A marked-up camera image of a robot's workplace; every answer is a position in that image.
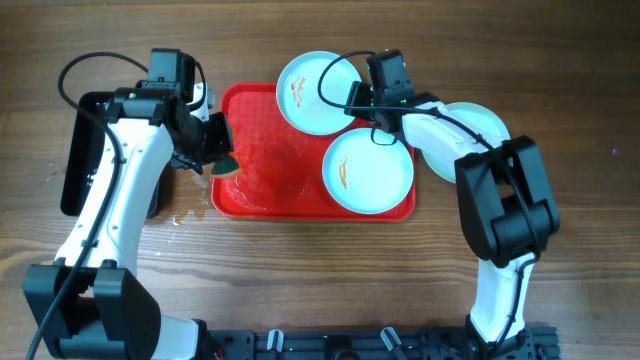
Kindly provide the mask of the orange green sponge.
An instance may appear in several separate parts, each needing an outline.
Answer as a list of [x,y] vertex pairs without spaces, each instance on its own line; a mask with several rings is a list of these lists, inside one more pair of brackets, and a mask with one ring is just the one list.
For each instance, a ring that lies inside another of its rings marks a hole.
[[211,176],[213,178],[229,178],[241,175],[242,172],[239,161],[235,157],[228,155],[214,163],[211,169]]

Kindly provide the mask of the white plate top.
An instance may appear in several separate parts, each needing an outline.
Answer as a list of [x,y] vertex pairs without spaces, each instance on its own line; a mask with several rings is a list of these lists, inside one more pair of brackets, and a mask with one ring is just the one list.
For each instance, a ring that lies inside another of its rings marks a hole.
[[[338,55],[312,51],[293,59],[281,72],[276,84],[276,101],[285,120],[297,130],[314,136],[338,133],[354,117],[326,104],[319,97],[322,72]],[[322,94],[331,102],[345,105],[352,83],[360,81],[356,68],[347,60],[331,67],[322,81]]]

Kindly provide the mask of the white plate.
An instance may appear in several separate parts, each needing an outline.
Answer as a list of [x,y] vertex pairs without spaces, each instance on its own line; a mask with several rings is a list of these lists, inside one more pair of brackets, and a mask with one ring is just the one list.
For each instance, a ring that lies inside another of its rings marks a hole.
[[357,128],[337,137],[322,162],[322,180],[343,208],[375,215],[398,206],[414,183],[409,150],[394,136]]
[[[338,133],[354,117],[326,104],[319,97],[322,72],[338,55],[312,51],[293,59],[281,72],[276,84],[276,101],[285,120],[297,130],[314,136]],[[352,83],[360,81],[356,68],[347,60],[331,67],[322,81],[322,94],[331,102],[345,105]]]
[[[446,115],[456,119],[472,132],[481,135],[497,148],[511,135],[502,120],[488,108],[470,103],[455,102],[444,106]],[[468,133],[444,120],[429,120],[427,148],[422,151],[429,167],[441,178],[456,182],[454,162],[470,153],[483,153],[487,149]]]

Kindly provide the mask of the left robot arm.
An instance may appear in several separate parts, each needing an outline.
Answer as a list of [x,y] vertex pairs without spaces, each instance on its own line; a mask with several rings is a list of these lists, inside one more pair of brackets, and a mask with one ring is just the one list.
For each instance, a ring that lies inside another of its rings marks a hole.
[[104,135],[91,188],[49,265],[29,268],[23,291],[38,328],[34,345],[56,359],[217,359],[205,322],[165,315],[138,281],[138,247],[167,167],[237,175],[233,133],[211,113],[202,66],[155,49],[146,78],[86,112]]

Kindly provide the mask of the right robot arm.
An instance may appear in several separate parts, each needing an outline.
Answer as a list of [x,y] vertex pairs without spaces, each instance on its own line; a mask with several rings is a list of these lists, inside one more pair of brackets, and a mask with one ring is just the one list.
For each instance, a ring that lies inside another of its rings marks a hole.
[[481,130],[430,93],[418,94],[402,53],[363,51],[369,80],[342,108],[452,168],[463,235],[479,259],[465,354],[491,359],[521,348],[530,277],[559,211],[536,143]]

